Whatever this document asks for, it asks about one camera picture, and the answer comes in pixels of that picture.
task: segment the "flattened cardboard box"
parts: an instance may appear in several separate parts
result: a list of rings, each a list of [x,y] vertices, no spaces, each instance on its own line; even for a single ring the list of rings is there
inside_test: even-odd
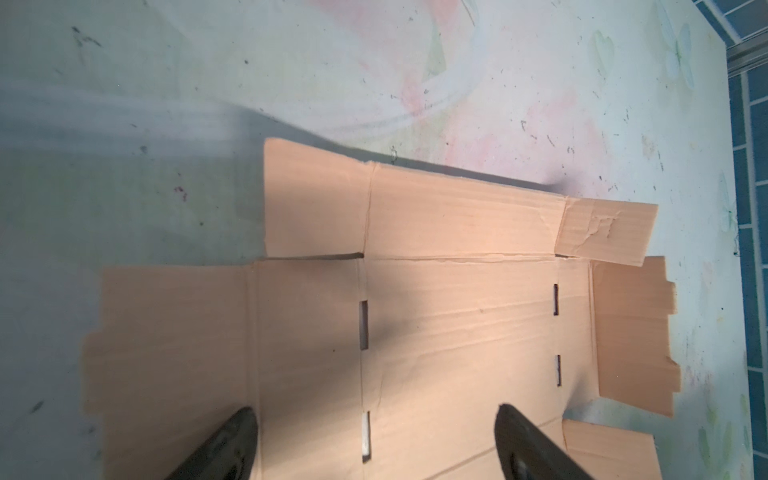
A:
[[[673,413],[655,206],[278,139],[264,163],[269,257],[364,257],[105,270],[83,346],[105,478],[163,478],[243,405],[253,478],[501,478],[503,402],[598,480],[660,478],[650,435],[562,419],[598,396]]]

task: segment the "brown cardboard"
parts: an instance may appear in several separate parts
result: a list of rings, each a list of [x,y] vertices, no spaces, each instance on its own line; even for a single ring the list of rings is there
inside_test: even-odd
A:
[[[372,166],[278,140],[265,147],[265,194],[269,255],[365,258],[105,270],[102,328],[83,348],[105,478],[163,478],[242,405],[260,421],[254,478],[264,480],[501,478],[501,402],[597,480],[638,462],[658,468],[647,436],[562,420],[598,395],[671,414],[679,369],[663,263],[589,260],[637,264],[655,206]],[[627,333],[649,354],[622,356]],[[660,385],[646,394],[630,376]],[[595,452],[607,460],[593,462]]]

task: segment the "rectangular slot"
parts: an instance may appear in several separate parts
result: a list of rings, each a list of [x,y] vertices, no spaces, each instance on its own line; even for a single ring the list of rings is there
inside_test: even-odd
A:
[[[554,285],[554,314],[560,315],[560,299],[558,298],[558,285]]]
[[[557,358],[557,366],[556,366],[556,368],[558,369],[558,386],[563,386],[563,375],[562,375],[561,369],[560,369],[560,356],[559,355],[558,355],[558,358]]]
[[[368,349],[368,300],[360,302],[360,349]]]
[[[362,413],[362,463],[371,459],[371,412]]]

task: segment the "tabletop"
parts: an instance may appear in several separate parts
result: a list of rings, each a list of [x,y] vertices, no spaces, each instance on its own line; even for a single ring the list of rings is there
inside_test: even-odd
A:
[[[78,357],[100,268],[263,255],[275,136],[659,204],[676,414],[600,399],[568,415],[654,434],[665,478],[752,477],[725,46],[689,0],[3,10],[0,476],[99,477]]]

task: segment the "table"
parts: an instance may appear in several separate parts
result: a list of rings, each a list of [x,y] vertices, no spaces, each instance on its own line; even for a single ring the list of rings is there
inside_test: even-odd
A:
[[[725,47],[692,2],[664,5],[690,26],[693,88],[668,74],[650,0],[10,2],[2,476],[98,477],[78,355],[99,269],[262,255],[260,148],[280,136],[659,204],[648,251],[677,284],[677,413],[600,400],[569,415],[653,433],[665,478],[750,478]]]

